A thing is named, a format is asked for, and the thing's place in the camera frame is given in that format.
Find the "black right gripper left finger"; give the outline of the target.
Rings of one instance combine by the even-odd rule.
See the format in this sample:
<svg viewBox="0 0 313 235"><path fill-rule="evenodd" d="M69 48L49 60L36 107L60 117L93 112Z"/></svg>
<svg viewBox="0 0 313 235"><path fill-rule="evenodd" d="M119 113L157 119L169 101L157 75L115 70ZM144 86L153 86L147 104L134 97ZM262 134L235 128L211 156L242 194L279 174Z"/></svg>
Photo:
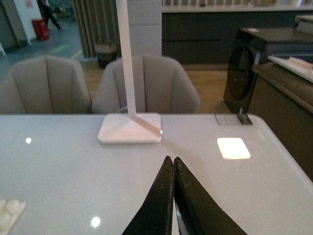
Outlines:
<svg viewBox="0 0 313 235"><path fill-rule="evenodd" d="M165 157L157 176L124 235L170 235L174 203L174 167Z"/></svg>

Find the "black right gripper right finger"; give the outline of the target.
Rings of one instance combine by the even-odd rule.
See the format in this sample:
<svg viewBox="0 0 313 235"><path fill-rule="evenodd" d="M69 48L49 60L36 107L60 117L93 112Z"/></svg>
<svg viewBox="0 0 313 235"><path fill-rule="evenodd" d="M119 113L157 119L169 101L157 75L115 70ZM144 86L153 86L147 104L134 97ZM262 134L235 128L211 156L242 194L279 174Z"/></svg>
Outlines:
<svg viewBox="0 0 313 235"><path fill-rule="evenodd" d="M245 235L215 202L181 158L174 160L174 200L181 235Z"/></svg>

